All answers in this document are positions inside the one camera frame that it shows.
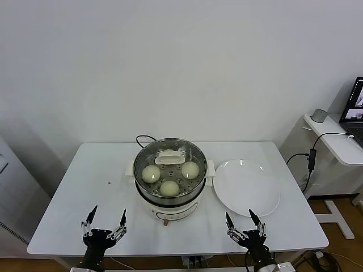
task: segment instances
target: white handle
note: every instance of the white handle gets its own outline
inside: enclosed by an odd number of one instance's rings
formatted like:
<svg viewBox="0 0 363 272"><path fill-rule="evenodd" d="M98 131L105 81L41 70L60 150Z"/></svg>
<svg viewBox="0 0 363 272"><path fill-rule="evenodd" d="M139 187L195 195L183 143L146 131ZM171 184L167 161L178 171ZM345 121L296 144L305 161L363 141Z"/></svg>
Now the white handle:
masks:
<svg viewBox="0 0 363 272"><path fill-rule="evenodd" d="M207 168L206 168L206 186L213 186L213 178L216 176L216 170L214 169L214 161L208 160L207 161Z"/></svg>
<svg viewBox="0 0 363 272"><path fill-rule="evenodd" d="M129 183L134 183L135 182L134 160L129 161L129 163L128 163L127 167L126 167L125 176L128 177Z"/></svg>
<svg viewBox="0 0 363 272"><path fill-rule="evenodd" d="M158 157L155 159L155 164L182 164L185 162L185 157L179 151L173 151L171 149L161 151Z"/></svg>

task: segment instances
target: white table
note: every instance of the white table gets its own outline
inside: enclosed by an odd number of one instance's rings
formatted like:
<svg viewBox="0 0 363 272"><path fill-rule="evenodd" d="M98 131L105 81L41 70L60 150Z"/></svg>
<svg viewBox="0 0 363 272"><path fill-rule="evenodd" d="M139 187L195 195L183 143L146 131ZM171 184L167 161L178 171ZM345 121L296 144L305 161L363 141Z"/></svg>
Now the white table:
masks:
<svg viewBox="0 0 363 272"><path fill-rule="evenodd" d="M266 245L272 252L322 249L328 240L295 179L272 142L196 143L216 167L231 159L260 163L281 189L277 209L262 218ZM189 217L164 227L143 209L134 184L124 176L140 148L136 143L82 144L61 181L29 246L28 252L49 256L82 256L81 221L98 205L92 227L114 229L127 209L127 234L106 256L182 256L244 253L226 234L225 211L211 187ZM228 210L242 230L252 220Z"/></svg>
<svg viewBox="0 0 363 272"><path fill-rule="evenodd" d="M332 114L327 116L323 123L317 123L311 119L311 114L306 113L304 120L317 134L323 133L345 133L346 131L339 125L339 115ZM325 135L321 141L333 153L339 163L346 166L362 166L363 165L363 149L353 140L348 139L347 135ZM362 205L363 193L356 197L352 203L354 205ZM354 239L354 234L349 225L344 220L332 200L325 200L325 204L330 210L330 214L316 214L320 223L337 223L346 239Z"/></svg>

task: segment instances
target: white shelf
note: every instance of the white shelf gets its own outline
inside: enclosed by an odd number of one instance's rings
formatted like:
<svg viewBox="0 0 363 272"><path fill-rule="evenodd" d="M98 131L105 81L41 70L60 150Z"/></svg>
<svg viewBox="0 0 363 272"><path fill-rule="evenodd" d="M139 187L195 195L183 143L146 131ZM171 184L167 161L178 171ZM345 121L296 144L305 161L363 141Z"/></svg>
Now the white shelf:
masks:
<svg viewBox="0 0 363 272"><path fill-rule="evenodd" d="M338 114L327 116L323 123L313 121L310 116L311 114L306 113L304 120L317 135L346 132L338 123ZM348 139L347 135L325 135L321 137L320 141L327 146L341 164L363 165L363 149L353 139Z"/></svg>

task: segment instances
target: metal rim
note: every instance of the metal rim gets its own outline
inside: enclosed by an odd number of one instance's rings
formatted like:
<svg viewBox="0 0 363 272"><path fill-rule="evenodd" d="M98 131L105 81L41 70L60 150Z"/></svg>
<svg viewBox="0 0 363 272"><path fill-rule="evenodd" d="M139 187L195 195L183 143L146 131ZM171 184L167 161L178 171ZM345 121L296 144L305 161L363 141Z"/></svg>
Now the metal rim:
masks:
<svg viewBox="0 0 363 272"><path fill-rule="evenodd" d="M172 196L172 197L165 197L165 196L162 196L162 195L160 195L160 194L155 194L155 193L153 193L153 192L150 192L150 191L148 191L145 187L144 187L144 185L141 183L141 182L139 182L138 180L137 180L137 178L136 178L136 168L135 168L135 162L138 160L138 158L140 157L140 155L141 155L141 153L143 152L143 150L145 150L149 145L155 145L155 144L157 144L157 143L161 143L161 142L165 142L165 141L179 141L179 142L187 142L188 144L190 144L191 146L193 146L195 149L197 149L202 155L203 155L203 161L204 161L204 163L205 163L205 170L204 170L204 173L203 173L203 175L201 175L201 179L200 179L200 181L198 182L198 184L192 189L192 190L190 190L190 191L187 191L187 192L185 192L185 193L182 193L182 194L178 194L178 195L175 195L175 196ZM199 147L197 147L194 143L192 143L192 142L189 142L189 141L186 141L186 140L183 140L183 139L180 139L180 138L164 138L164 139L160 139L160 140L157 140L157 141L154 141L154 142L151 142L151 143L149 143L147 146L145 146L142 150L140 150L140 152L137 154L137 156L136 156L136 158L135 158L135 160L134 160L134 166L133 166L133 174L134 174L134 177L135 177L135 180L136 180L136 183L139 185L139 186L141 186L142 188L144 188L146 191L147 191L147 193L148 194L150 194L150 195L152 195L152 196L155 196L155 197L158 197L158 198L160 198L160 199L175 199L175 198L180 198L180 197L182 197L182 196L186 196L186 195L188 195L189 193L191 193L191 192L194 192L195 190L197 190L198 189L198 186L202 183L202 182L204 182L204 178L205 178L205 175L206 175L206 172L207 172L207 161L206 161L206 158L205 158L205 155L204 155L204 153L200 150L200 148Z"/></svg>
<svg viewBox="0 0 363 272"><path fill-rule="evenodd" d="M205 187L205 183L206 183L206 180L203 179L203 185L202 187L200 188L200 192L198 192L194 197L192 197L191 199L188 199L187 201L183 202L182 204L171 204L171 205L165 205L165 204L160 204L160 203L156 203L148 198L146 198L142 193L141 193L141 189L139 188L138 186L138 183L135 181L135 186L136 186L136 189L139 193L139 195L141 195L141 197L146 200L148 203L156 206L156 207L161 207L161 208L177 208L177 207L180 207L180 206L184 206L186 204L189 204L191 203L193 200L195 200L198 196L200 196L200 194L202 193L204 187Z"/></svg>

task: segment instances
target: laptop screen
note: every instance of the laptop screen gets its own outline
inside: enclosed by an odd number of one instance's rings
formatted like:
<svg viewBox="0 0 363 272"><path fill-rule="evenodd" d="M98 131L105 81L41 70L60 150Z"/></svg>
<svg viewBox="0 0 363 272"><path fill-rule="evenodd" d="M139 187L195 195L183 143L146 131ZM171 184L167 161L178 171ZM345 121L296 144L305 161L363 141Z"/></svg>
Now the laptop screen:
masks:
<svg viewBox="0 0 363 272"><path fill-rule="evenodd" d="M363 122L363 77L356 79L339 122Z"/></svg>

